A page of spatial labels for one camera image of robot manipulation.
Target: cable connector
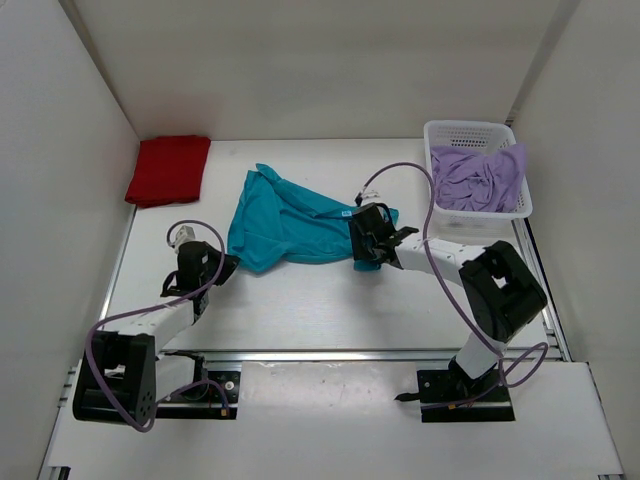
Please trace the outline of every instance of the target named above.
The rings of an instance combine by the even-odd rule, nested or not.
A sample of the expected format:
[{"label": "cable connector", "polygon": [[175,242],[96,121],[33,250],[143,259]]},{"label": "cable connector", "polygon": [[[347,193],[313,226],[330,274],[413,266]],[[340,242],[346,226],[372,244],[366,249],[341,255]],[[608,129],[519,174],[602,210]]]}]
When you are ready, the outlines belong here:
[{"label": "cable connector", "polygon": [[362,206],[362,202],[364,200],[368,200],[371,198],[380,198],[380,194],[378,192],[376,192],[375,190],[368,190],[367,191],[367,187],[362,187],[362,190],[360,190],[358,192],[358,195],[356,195],[356,205],[358,207]]},{"label": "cable connector", "polygon": [[194,242],[196,240],[196,233],[193,230],[193,227],[188,225],[183,225],[176,233],[176,238],[173,243],[169,243],[168,245],[174,249],[176,253],[180,249],[180,245],[187,242]]}]

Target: white floor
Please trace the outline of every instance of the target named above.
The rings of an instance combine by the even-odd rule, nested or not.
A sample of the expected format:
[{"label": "white floor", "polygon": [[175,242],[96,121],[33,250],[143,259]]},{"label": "white floor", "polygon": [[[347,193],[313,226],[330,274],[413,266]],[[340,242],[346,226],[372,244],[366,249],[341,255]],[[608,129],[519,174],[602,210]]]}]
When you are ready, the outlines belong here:
[{"label": "white floor", "polygon": [[[397,161],[424,165],[421,140],[318,140],[213,142],[201,200],[184,206],[138,210],[112,298],[110,313],[159,301],[165,276],[176,268],[165,232],[175,221],[199,219],[226,234],[247,171],[266,163],[283,178],[353,204],[362,184],[379,168]],[[421,227],[428,186],[415,169],[397,168],[374,188],[400,211],[399,225]],[[198,238],[215,245],[204,229]],[[503,239],[515,244],[513,232]],[[493,239],[467,238],[490,244]],[[457,349],[468,330],[432,276],[392,267],[358,273],[352,261],[329,265],[282,262],[255,276],[238,271],[210,292],[203,318],[168,348],[221,350],[288,349]],[[452,285],[466,306],[462,288]],[[546,338],[536,319],[512,342],[527,347]]]}]

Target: white wall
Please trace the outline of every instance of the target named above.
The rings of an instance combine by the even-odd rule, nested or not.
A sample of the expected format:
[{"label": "white wall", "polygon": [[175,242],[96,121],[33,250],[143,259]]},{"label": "white wall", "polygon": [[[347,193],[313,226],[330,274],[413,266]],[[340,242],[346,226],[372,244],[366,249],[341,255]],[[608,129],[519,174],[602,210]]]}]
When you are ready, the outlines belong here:
[{"label": "white wall", "polygon": [[559,0],[76,0],[138,134],[420,137],[503,122]]},{"label": "white wall", "polygon": [[515,125],[573,357],[640,478],[640,2],[582,0]]},{"label": "white wall", "polygon": [[56,0],[0,7],[0,477],[37,476],[130,207],[137,137]]}]

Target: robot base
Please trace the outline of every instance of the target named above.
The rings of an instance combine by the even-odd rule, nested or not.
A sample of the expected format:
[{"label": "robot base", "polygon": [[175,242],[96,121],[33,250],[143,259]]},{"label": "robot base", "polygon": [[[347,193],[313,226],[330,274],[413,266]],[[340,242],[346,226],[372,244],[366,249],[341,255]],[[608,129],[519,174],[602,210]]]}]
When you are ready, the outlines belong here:
[{"label": "robot base", "polygon": [[[448,370],[419,370],[418,386],[422,423],[449,422],[512,422],[515,414],[509,390],[498,386],[473,404],[456,408],[425,408],[430,404],[464,400],[451,388],[451,373]],[[483,392],[498,381],[498,372],[492,371],[479,386]]]}]

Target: white panel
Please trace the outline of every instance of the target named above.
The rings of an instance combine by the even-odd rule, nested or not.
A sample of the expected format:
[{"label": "white panel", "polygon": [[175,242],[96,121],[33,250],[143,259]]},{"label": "white panel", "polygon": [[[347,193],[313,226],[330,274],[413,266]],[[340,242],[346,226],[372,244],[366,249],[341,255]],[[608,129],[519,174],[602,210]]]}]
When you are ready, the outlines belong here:
[{"label": "white panel", "polygon": [[142,137],[502,122],[558,0],[76,0]]},{"label": "white panel", "polygon": [[131,428],[65,408],[51,465],[113,478],[597,479],[620,473],[584,364],[547,363],[512,391],[515,422],[422,424],[411,363],[245,364],[235,421]]},{"label": "white panel", "polygon": [[532,225],[574,358],[640,478],[640,3],[583,0],[515,130]]},{"label": "white panel", "polygon": [[[255,169],[256,162],[353,205],[364,182],[379,168],[397,161],[424,165],[422,141],[213,142],[199,202],[136,213],[110,313],[159,300],[162,281],[176,268],[175,253],[165,242],[172,223],[188,218],[211,222],[226,239],[247,171]],[[376,179],[373,187],[400,211],[400,225],[423,225],[428,184],[417,170],[391,170]],[[216,245],[206,230],[196,227],[196,233]],[[506,235],[515,243],[512,231]],[[474,240],[486,241],[485,245],[495,241]],[[462,287],[451,287],[468,307]],[[352,260],[329,265],[282,262],[263,275],[238,271],[223,287],[211,290],[210,300],[198,323],[167,348],[453,349],[462,347],[469,333],[433,276],[390,266],[380,272],[355,272]],[[512,345],[531,346],[545,338],[542,323],[536,320]]]},{"label": "white panel", "polygon": [[137,138],[53,0],[0,9],[0,112],[0,477],[21,480],[98,314]]}]

